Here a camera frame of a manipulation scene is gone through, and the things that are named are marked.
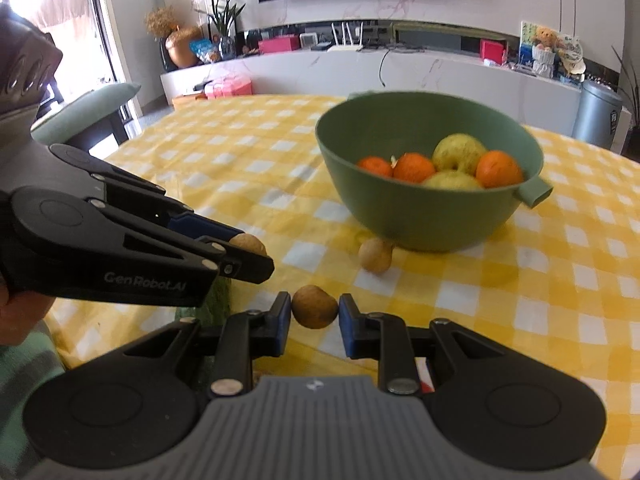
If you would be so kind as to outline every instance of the pink gift box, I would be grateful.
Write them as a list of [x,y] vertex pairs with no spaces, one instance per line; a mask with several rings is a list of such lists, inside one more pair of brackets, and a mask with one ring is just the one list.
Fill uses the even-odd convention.
[[270,40],[258,41],[258,49],[261,54],[269,54],[271,52],[289,52],[300,48],[300,37],[295,34],[287,34],[286,36],[278,36]]
[[228,97],[233,95],[252,95],[254,90],[251,80],[242,74],[230,74],[207,83],[204,87],[207,99]]

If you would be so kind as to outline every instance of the trash can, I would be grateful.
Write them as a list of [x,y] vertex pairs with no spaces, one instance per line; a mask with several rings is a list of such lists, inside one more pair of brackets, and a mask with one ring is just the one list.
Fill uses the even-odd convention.
[[618,94],[606,86],[585,81],[572,137],[608,150],[621,112],[622,98]]

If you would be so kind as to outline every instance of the table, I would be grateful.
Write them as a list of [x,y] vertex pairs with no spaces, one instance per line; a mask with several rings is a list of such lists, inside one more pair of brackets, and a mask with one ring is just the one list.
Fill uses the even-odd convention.
[[[307,283],[361,310],[414,326],[449,317],[581,378],[608,424],[594,464],[609,478],[640,470],[640,167],[594,146],[532,130],[551,197],[519,208],[485,243],[449,254],[394,251],[381,277],[358,268],[371,234],[340,203],[314,138],[340,99],[251,96],[194,102],[127,142],[114,164],[161,184],[196,212],[257,235],[276,263],[262,285],[234,282],[232,309],[265,309]],[[69,366],[173,319],[169,308],[58,300],[47,317]],[[292,321],[279,374],[374,374],[348,362],[337,323]]]

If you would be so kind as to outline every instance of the orange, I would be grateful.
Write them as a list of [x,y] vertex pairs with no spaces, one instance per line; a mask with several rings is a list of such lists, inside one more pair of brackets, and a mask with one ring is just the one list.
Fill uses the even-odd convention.
[[499,150],[486,152],[476,168],[476,179],[483,187],[512,186],[524,182],[522,170],[509,154]]
[[431,161],[420,153],[405,153],[398,159],[394,177],[398,180],[420,184],[436,172]]
[[391,178],[394,174],[391,163],[380,156],[366,156],[358,163],[358,166],[363,170],[370,171],[371,173],[375,173],[380,176],[388,176]]

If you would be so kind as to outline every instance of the apple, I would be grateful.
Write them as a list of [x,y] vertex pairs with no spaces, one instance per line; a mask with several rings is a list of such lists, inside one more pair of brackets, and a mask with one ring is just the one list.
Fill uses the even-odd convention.
[[480,157],[485,153],[486,148],[476,138],[467,134],[452,134],[438,143],[431,161],[438,171],[463,171],[473,176]]
[[422,185],[431,189],[458,189],[475,190],[482,189],[480,183],[471,175],[462,171],[445,170],[425,180]]

